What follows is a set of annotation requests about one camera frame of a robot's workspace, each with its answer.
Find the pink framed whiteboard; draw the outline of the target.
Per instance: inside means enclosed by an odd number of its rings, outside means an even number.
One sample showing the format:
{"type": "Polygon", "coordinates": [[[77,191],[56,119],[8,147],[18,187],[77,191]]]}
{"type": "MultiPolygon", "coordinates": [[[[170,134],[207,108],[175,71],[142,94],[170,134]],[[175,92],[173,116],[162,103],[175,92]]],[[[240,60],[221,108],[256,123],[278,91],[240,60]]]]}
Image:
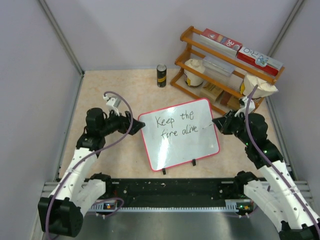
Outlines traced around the pink framed whiteboard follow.
{"type": "Polygon", "coordinates": [[[200,160],[220,152],[217,129],[208,99],[173,105],[145,112],[138,120],[145,123],[141,135],[150,168],[161,171],[200,160]]]}

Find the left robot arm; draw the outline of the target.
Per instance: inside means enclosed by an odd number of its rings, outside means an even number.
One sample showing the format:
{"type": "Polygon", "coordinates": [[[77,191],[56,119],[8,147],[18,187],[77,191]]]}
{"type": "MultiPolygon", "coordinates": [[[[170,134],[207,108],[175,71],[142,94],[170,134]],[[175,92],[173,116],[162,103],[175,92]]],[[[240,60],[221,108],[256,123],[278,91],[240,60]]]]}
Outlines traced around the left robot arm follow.
{"type": "Polygon", "coordinates": [[[91,108],[86,113],[86,125],[76,143],[72,160],[63,177],[48,197],[38,202],[41,228],[47,235],[76,237],[88,210],[100,198],[109,198],[114,191],[111,178],[102,173],[94,174],[86,186],[83,183],[101,151],[106,150],[105,137],[119,132],[135,135],[145,123],[111,110],[106,114],[101,108],[91,108]]]}

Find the white marker pen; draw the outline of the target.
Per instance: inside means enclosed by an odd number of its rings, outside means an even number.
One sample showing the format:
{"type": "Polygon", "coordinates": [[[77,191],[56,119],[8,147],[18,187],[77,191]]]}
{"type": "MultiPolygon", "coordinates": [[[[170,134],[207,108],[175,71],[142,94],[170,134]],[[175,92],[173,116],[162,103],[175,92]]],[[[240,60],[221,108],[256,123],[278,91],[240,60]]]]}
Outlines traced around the white marker pen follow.
{"type": "Polygon", "coordinates": [[[208,125],[204,126],[202,129],[204,130],[204,129],[206,129],[206,128],[208,128],[208,127],[212,126],[212,125],[213,125],[213,123],[210,123],[210,124],[208,124],[208,125]]]}

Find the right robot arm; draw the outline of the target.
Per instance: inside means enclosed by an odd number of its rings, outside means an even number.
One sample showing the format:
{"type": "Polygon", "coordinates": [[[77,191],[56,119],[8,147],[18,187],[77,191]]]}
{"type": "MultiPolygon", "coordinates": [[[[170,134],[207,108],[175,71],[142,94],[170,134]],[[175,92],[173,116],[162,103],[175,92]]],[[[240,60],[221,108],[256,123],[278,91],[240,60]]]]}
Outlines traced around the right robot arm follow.
{"type": "Polygon", "coordinates": [[[308,204],[292,179],[283,156],[268,139],[268,125],[258,113],[236,115],[231,110],[212,120],[224,135],[245,145],[245,153],[269,183],[270,193],[252,173],[241,171],[233,179],[233,192],[248,197],[275,226],[282,240],[318,240],[320,217],[308,204]]]}

